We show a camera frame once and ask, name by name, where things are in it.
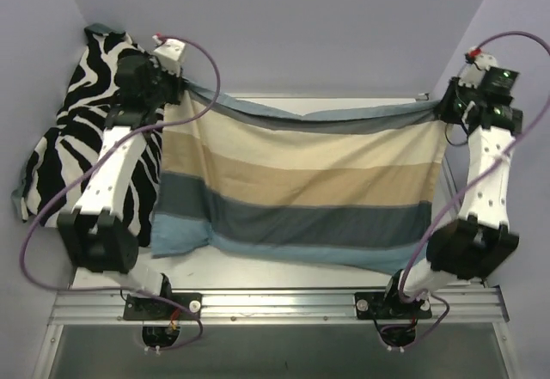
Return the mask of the blue-grey fabric pillowcase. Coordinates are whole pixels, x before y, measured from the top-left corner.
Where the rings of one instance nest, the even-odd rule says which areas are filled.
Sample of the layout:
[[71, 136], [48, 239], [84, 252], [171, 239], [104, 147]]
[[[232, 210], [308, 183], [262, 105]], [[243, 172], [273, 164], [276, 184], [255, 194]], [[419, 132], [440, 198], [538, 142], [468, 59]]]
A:
[[212, 246], [275, 260], [403, 268], [431, 223], [446, 149], [429, 102], [298, 115], [188, 90], [166, 108], [157, 257]]

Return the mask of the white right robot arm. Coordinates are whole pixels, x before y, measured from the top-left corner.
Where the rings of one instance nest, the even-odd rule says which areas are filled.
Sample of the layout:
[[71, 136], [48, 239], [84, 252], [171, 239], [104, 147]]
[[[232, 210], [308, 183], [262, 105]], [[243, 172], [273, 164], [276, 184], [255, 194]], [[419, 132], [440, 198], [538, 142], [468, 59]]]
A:
[[492, 68], [476, 82], [455, 76], [437, 107], [439, 119], [467, 133], [467, 184], [455, 202], [457, 216], [421, 239], [422, 260], [411, 258], [381, 297], [383, 312], [400, 318], [418, 309], [448, 284], [486, 278], [514, 253], [519, 235], [507, 211], [510, 167], [523, 128], [523, 113], [511, 107], [516, 72]]

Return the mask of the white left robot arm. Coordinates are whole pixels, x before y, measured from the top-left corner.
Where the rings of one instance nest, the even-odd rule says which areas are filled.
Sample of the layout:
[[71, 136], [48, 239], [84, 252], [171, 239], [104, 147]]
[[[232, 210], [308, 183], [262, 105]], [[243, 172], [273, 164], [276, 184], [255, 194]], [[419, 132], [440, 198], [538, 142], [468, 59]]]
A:
[[171, 315], [174, 299], [168, 278], [138, 264], [139, 242], [123, 224], [125, 195], [147, 135], [140, 129], [156, 123], [156, 110], [180, 99], [181, 46], [158, 47], [153, 56], [118, 60], [113, 96], [100, 155], [86, 189], [69, 212], [58, 214], [58, 231], [76, 267], [103, 273], [123, 287], [149, 292], [144, 311], [155, 320]]

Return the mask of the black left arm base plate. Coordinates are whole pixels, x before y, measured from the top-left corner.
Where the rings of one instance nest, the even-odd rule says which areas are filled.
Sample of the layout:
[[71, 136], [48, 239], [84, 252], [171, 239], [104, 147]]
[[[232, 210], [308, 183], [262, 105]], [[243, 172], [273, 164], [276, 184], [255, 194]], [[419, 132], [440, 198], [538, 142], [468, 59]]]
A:
[[125, 321], [175, 321], [176, 312], [179, 321], [191, 321], [200, 317], [203, 295], [198, 292], [173, 293], [171, 300], [188, 309], [188, 314], [175, 306], [157, 300], [128, 295], [122, 319]]

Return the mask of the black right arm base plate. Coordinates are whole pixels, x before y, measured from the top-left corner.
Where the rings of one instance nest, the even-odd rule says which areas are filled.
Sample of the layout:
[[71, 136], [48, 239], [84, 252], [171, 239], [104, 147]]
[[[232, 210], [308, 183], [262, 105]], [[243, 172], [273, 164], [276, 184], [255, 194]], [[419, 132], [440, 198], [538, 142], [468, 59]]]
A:
[[359, 291], [354, 294], [359, 320], [428, 320], [432, 317], [428, 301], [404, 303], [397, 296], [385, 297], [382, 291]]

